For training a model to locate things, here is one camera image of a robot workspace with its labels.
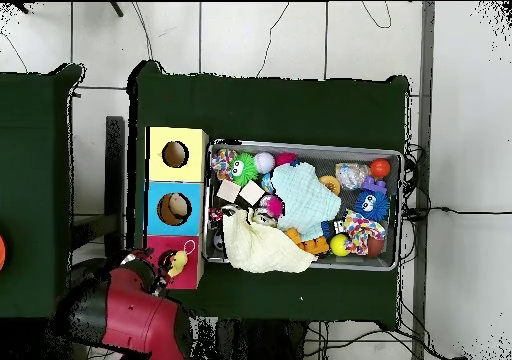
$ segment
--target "yellow towel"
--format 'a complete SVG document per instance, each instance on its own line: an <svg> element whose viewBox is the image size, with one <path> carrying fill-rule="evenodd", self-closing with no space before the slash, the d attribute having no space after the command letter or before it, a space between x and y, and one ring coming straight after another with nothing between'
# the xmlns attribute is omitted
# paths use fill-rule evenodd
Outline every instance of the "yellow towel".
<svg viewBox="0 0 512 360"><path fill-rule="evenodd" d="M238 210L223 217L224 246L234 268L264 273L303 272L316 257L298 248L277 228L251 221L254 211Z"/></svg>

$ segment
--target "yellow rubber duck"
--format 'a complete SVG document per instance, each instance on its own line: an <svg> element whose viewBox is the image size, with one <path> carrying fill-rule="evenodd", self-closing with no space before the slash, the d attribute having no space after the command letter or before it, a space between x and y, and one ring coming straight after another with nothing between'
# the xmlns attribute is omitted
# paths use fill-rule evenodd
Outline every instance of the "yellow rubber duck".
<svg viewBox="0 0 512 360"><path fill-rule="evenodd" d="M169 270L168 275L171 278L175 277L176 275L179 275L181 273L181 271L183 270L183 268L185 267L185 265L187 264L187 262L188 262L187 253L185 253L184 251L178 251L172 259L172 262L171 262L172 267Z"/></svg>

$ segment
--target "plastic bag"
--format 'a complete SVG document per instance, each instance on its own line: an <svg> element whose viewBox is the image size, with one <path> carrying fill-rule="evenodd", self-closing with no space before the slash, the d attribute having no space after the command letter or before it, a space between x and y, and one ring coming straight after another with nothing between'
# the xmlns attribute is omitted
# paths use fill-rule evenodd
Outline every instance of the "plastic bag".
<svg viewBox="0 0 512 360"><path fill-rule="evenodd" d="M336 178L343 188L354 190L361 187L364 179L370 174L365 164L338 163L336 165Z"/></svg>

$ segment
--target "dark green table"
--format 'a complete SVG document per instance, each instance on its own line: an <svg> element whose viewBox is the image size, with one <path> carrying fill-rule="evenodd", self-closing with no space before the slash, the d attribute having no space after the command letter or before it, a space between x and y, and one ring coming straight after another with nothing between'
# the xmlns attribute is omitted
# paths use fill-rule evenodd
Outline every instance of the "dark green table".
<svg viewBox="0 0 512 360"><path fill-rule="evenodd" d="M67 104L82 74L0 74L0 317L46 318L65 287L71 241Z"/></svg>
<svg viewBox="0 0 512 360"><path fill-rule="evenodd" d="M141 62L129 78L128 233L142 239L144 127L201 128L229 138L403 151L405 77L354 80L166 75ZM378 321L395 328L397 272L308 269L251 274L205 264L195 291L168 295L206 316Z"/></svg>

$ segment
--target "pink box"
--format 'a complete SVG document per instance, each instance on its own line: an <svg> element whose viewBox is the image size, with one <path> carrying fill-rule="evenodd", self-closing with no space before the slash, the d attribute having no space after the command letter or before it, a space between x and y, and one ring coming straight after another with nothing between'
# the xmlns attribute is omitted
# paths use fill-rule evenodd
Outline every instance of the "pink box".
<svg viewBox="0 0 512 360"><path fill-rule="evenodd" d="M167 250L185 250L187 252L187 264L179 275L172 278L171 282L167 284L167 288L173 290L195 290L197 288L203 275L200 237L149 235L147 241L148 248L154 249L151 254L154 261L157 261L160 255Z"/></svg>

